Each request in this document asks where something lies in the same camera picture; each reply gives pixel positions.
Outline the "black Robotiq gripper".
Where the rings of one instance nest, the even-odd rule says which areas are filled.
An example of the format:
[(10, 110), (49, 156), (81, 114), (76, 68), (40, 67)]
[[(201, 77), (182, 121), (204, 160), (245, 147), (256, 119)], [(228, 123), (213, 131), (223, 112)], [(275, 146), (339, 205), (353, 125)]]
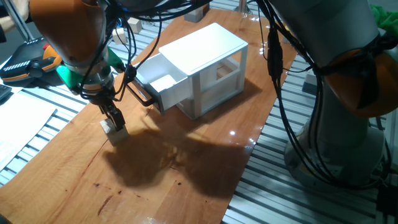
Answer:
[(120, 131), (125, 125), (125, 120), (122, 112), (115, 107), (113, 101), (115, 94), (113, 79), (103, 83), (85, 83), (81, 91), (81, 97), (99, 106), (101, 113), (111, 120), (115, 130)]

